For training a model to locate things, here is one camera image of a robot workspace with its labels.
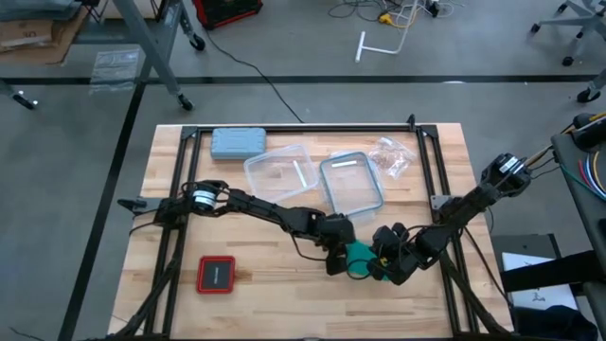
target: concrete floor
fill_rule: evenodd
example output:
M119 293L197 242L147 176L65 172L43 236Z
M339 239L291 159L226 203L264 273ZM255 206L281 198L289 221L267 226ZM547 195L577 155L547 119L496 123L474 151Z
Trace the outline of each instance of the concrete floor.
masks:
M588 37L592 43L582 64L560 66L575 30L544 27L529 41L526 31L532 22L549 16L559 2L523 0L464 0L466 7L457 7L451 17L432 20L422 15L399 56L365 54L356 64L353 54L361 29L376 45L393 44L397 31L355 17L329 18L326 11L336 3L266 1L259 16L211 34L236 56L268 75L280 76L595 74L606 66L601 62L606 44L598 37ZM63 67L2 65L0 75L88 77L98 50L99 46L76 46ZM171 63L179 76L256 76L212 46L194 53L182 35ZM498 153L530 155L573 116L603 111L606 99L587 105L574 102L585 86L550 82L277 87L306 122L401 122L412 113L419 121L461 122L477 176ZM89 96L87 86L59 85L24 90L41 102L35 112L0 97L4 179L0 213L5 222L0 227L0 339L22 340L9 331L13 327L48 341L61 327L132 93ZM267 85L185 86L184 92L196 102L191 113L180 111L163 86L147 87L115 199L139 192L157 124L295 122ZM589 248L557 171L493 211L495 235L553 232L563 254ZM124 209L112 206L76 339L106 332L130 221Z

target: wooden table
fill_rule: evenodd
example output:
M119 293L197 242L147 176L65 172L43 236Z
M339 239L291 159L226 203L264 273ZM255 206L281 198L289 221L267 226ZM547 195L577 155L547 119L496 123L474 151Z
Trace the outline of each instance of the wooden table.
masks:
M475 186L470 159L459 124L438 124L440 145L453 194L465 194ZM158 126L151 146L141 195L169 195L181 126ZM267 149L304 144L312 161L319 164L339 151L369 152L379 133L298 133L268 135ZM412 151L418 150L414 134L388 134ZM210 135L203 136L197 180L222 179L232 188L250 190L242 162L213 161ZM430 160L434 157L429 151ZM182 179L186 178L188 164ZM383 176L385 206L376 218L357 224L358 239L369 242L377 227L395 222L407 226L431 222L420 162L416 161L398 180ZM434 176L439 188L437 176ZM311 206L330 212L319 190L280 202L283 206ZM134 225L148 222L141 217ZM490 235L482 216L469 224L492 272L498 276ZM151 288L160 240L159 227L133 233L128 247L109 332L124 326ZM506 302L500 297L480 258L466 238L462 239L473 290L504 327L510 329ZM320 249L301 241L301 252L322 257ZM203 255L236 258L234 292L202 296L196 292L199 259ZM467 322L458 290L457 304L463 329ZM161 329L164 301L160 299L156 330ZM346 274L329 277L324 263L299 258L289 235L273 224L241 214L219 219L190 215L185 255L172 321L172 338L413 338L449 337L439 265L418 270L402 286L373 279L351 280Z

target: clear plastic bag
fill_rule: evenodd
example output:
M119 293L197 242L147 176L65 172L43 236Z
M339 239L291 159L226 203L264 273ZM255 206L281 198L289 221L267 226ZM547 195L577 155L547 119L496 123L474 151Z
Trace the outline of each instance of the clear plastic bag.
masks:
M417 159L417 155L391 137L381 137L368 157L385 174L398 179Z
M90 93L132 90L139 50L99 52L91 77Z

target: red box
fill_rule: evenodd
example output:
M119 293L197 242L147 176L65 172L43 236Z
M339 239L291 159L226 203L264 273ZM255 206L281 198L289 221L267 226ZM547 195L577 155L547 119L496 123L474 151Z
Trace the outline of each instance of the red box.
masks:
M198 267L200 294L229 294L234 289L236 260L232 256L204 256Z
M213 29L257 14L261 0L193 0L198 20L205 29Z

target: plastic lid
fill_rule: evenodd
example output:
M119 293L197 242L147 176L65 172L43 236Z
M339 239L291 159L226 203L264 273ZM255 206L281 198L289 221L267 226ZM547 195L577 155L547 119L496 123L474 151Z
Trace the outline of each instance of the plastic lid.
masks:
M318 173L307 149L292 145L244 161L244 172L253 195L276 203L315 188Z
M353 215L383 206L383 195L366 154L348 153L324 160L320 173L335 213Z

